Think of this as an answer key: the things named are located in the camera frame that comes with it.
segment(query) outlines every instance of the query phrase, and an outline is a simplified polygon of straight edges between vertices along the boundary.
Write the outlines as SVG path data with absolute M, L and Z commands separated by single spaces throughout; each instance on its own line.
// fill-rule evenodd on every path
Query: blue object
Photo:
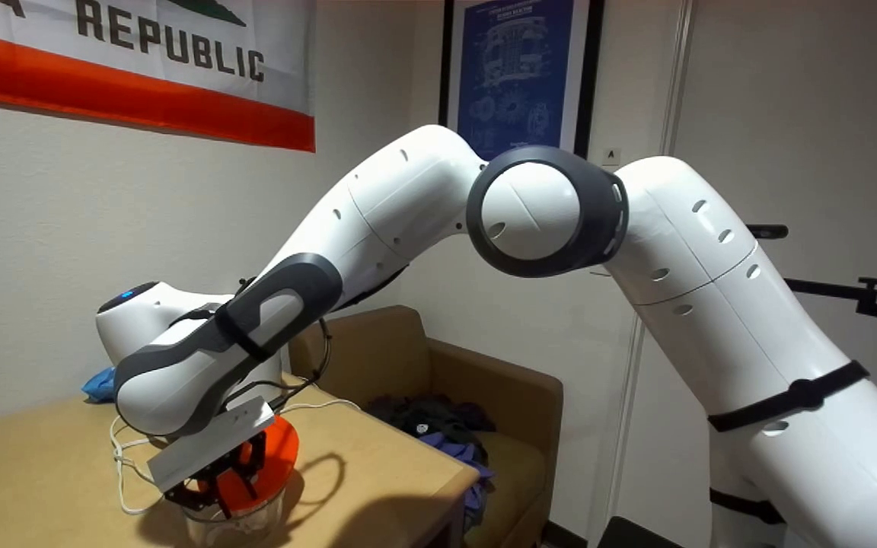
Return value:
M 113 396 L 115 396 L 115 371 L 113 369 L 94 371 L 82 384 L 82 393 L 84 393 L 88 402 L 113 402 Z
M 424 434 L 417 437 L 420 443 L 437 447 L 442 455 L 471 467 L 478 471 L 478 481 L 467 490 L 467 526 L 478 523 L 482 521 L 482 511 L 488 505 L 488 490 L 491 490 L 491 467 L 488 467 L 488 456 L 482 450 L 478 443 L 468 443 L 468 440 L 457 440 L 457 437 L 446 437 L 446 434 Z

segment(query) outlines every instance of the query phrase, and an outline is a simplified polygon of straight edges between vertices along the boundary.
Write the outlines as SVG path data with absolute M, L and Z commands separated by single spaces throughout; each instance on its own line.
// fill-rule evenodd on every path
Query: banner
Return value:
M 0 0 L 0 104 L 314 150 L 314 0 Z

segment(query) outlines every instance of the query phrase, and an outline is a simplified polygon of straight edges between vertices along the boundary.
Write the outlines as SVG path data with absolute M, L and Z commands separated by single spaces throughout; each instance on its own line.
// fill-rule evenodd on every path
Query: chair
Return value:
M 495 434 L 478 434 L 494 490 L 468 548 L 533 548 L 552 511 L 564 388 L 558 379 L 434 341 L 413 309 L 378 309 L 329 323 L 325 393 L 369 406 L 378 396 L 446 396 L 482 406 Z M 289 341 L 295 376 L 309 376 L 325 349 L 321 327 Z

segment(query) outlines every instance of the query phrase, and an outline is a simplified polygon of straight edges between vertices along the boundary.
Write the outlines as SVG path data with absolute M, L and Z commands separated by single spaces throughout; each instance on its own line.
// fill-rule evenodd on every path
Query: orange object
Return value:
M 219 476 L 219 501 L 235 519 L 256 511 L 259 505 L 268 505 L 289 488 L 295 456 L 299 456 L 299 437 L 293 423 L 276 417 L 271 427 L 262 431 L 262 437 L 265 437 L 265 447 L 262 447 L 265 459 L 262 459 L 262 468 L 251 478 L 252 490 L 235 468 L 225 468 Z M 241 447 L 241 459 L 243 464 L 252 459 L 252 446 Z

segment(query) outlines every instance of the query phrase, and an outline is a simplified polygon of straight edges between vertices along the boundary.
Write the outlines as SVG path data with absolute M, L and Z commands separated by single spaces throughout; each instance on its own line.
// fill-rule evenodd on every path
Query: wooden table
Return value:
M 154 505 L 144 514 L 120 510 L 113 417 L 110 406 L 59 402 L 0 420 L 2 548 L 193 546 L 185 521 L 129 468 L 124 501 Z M 279 541 L 256 546 L 427 546 L 457 521 L 474 481 L 474 468 L 314 388 L 289 402 L 285 420 L 302 440 L 289 514 Z

